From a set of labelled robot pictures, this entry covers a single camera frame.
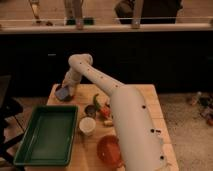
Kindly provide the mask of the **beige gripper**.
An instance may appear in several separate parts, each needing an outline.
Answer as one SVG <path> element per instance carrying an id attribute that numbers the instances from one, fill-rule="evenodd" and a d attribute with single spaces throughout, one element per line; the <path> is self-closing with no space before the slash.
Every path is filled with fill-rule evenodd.
<path id="1" fill-rule="evenodd" d="M 71 78 L 64 79 L 62 81 L 62 86 L 68 88 L 70 96 L 74 96 L 76 94 L 78 84 L 79 84 L 78 80 L 74 80 Z"/>

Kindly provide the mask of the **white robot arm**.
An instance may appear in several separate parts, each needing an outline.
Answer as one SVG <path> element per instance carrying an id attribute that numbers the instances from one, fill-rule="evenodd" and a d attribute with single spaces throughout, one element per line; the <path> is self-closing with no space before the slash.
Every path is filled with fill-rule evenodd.
<path id="1" fill-rule="evenodd" d="M 156 133 L 142 93 L 92 67 L 90 54 L 74 54 L 68 59 L 70 69 L 63 86 L 70 94 L 83 76 L 110 99 L 110 109 L 126 171 L 170 171 L 163 145 Z"/>

